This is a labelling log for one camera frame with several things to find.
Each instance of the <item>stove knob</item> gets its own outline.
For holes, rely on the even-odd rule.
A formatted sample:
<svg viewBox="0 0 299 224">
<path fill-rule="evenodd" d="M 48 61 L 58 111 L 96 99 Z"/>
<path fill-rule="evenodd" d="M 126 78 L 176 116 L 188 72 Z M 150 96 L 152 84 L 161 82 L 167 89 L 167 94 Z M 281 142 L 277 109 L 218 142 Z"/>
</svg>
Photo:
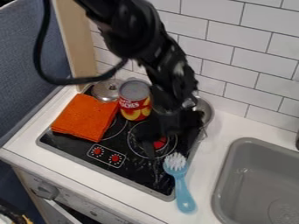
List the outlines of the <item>stove knob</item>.
<svg viewBox="0 0 299 224">
<path fill-rule="evenodd" d="M 50 185 L 43 181 L 38 186 L 37 191 L 33 191 L 35 195 L 45 200 L 54 200 L 59 195 L 59 190 L 56 186 Z"/>
<path fill-rule="evenodd" d="M 118 162 L 118 161 L 120 161 L 120 156 L 119 155 L 113 155 L 112 157 L 111 157 L 111 160 L 112 160 L 112 162 Z"/>
<path fill-rule="evenodd" d="M 94 154 L 95 155 L 100 155 L 101 154 L 101 148 L 97 147 L 94 149 Z"/>
</svg>

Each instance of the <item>orange cloth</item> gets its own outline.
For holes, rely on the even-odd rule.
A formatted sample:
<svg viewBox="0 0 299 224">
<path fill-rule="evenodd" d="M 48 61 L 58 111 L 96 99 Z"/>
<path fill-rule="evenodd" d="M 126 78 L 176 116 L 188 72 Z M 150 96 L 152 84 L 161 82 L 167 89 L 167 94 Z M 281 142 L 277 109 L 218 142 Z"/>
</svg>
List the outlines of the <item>orange cloth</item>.
<svg viewBox="0 0 299 224">
<path fill-rule="evenodd" d="M 100 142 L 118 109 L 118 101 L 101 102 L 77 94 L 51 125 L 54 132 Z"/>
</svg>

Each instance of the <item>white countertop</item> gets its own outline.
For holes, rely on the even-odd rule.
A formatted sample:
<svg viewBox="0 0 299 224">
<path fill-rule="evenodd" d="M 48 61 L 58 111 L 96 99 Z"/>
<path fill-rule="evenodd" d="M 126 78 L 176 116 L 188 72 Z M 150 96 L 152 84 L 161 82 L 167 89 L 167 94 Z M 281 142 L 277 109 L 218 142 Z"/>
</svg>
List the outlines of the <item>white countertop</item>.
<svg viewBox="0 0 299 224">
<path fill-rule="evenodd" d="M 75 87 L 60 91 L 0 150 L 0 158 L 141 223 L 220 224 L 212 213 L 211 196 L 225 154 L 234 140 L 255 137 L 296 149 L 295 133 L 216 110 L 207 131 L 209 137 L 199 145 L 186 176 L 198 211 L 183 214 L 177 210 L 175 201 L 164 202 L 36 145 L 38 136 L 76 94 Z"/>
</svg>

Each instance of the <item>white bristles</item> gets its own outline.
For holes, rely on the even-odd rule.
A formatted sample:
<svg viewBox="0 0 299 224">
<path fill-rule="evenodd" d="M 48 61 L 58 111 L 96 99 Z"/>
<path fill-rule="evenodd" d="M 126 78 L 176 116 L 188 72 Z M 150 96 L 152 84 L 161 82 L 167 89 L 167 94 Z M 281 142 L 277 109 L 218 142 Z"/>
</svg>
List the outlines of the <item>white bristles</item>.
<svg viewBox="0 0 299 224">
<path fill-rule="evenodd" d="M 173 153 L 164 160 L 166 166 L 174 171 L 180 171 L 186 165 L 186 158 L 181 153 Z"/>
</svg>

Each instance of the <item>dish brush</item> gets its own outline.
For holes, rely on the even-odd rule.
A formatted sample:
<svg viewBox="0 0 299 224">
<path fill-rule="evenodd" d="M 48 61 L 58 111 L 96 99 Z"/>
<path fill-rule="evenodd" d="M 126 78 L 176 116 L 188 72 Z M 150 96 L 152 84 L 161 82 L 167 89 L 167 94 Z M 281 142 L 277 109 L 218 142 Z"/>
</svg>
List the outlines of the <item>dish brush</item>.
<svg viewBox="0 0 299 224">
<path fill-rule="evenodd" d="M 184 182 L 184 175 L 188 169 L 186 158 L 182 154 L 175 152 L 166 157 L 163 168 L 176 180 L 175 191 L 178 209 L 185 214 L 194 211 L 196 208 L 195 201 Z"/>
</svg>

